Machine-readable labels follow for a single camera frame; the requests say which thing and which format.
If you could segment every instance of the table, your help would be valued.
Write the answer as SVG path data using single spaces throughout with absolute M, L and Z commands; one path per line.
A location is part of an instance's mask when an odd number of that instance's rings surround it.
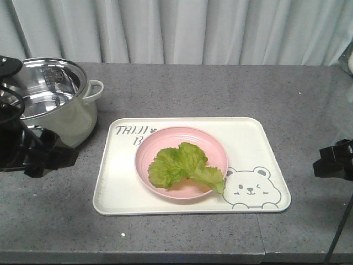
M 105 91 L 76 164 L 40 179 L 0 173 L 1 263 L 322 262 L 353 183 L 317 178 L 319 149 L 353 138 L 353 79 L 339 66 L 80 63 Z M 283 213 L 102 216 L 92 206 L 119 118 L 249 116 L 292 196 Z M 353 261 L 350 215 L 332 262 Z

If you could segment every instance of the white pot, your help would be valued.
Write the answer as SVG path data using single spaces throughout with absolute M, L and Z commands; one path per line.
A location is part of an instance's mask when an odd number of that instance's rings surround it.
M 81 144 L 97 122 L 95 101 L 101 97 L 103 83 L 87 81 L 78 65 L 64 59 L 35 58 L 23 63 L 24 70 L 4 80 L 5 86 L 24 98 L 21 120 L 31 129 L 41 126 L 55 132 L 68 146 Z

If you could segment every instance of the lettuce leaf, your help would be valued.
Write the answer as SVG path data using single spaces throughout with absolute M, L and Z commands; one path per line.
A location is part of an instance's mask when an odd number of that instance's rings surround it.
M 184 178 L 206 184 L 219 194 L 224 179 L 217 167 L 206 167 L 208 158 L 197 145 L 182 142 L 178 148 L 160 150 L 148 168 L 149 181 L 157 188 L 170 188 Z

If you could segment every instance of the pink plate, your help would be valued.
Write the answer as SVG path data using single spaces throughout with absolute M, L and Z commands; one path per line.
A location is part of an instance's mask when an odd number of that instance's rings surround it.
M 195 199 L 212 192 L 207 185 L 183 180 L 170 189 L 156 188 L 149 182 L 148 167 L 157 153 L 167 147 L 178 147 L 182 142 L 198 145 L 207 158 L 207 166 L 217 167 L 225 176 L 228 170 L 228 158 L 223 146 L 210 134 L 191 127 L 169 127 L 158 130 L 147 137 L 138 147 L 135 166 L 142 182 L 151 191 L 172 199 Z

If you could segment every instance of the bear face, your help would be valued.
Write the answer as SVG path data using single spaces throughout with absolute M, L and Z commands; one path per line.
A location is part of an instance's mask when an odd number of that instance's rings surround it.
M 280 191 L 270 180 L 271 174 L 264 167 L 252 171 L 236 171 L 230 167 L 226 177 L 224 200 L 238 208 L 277 209 Z

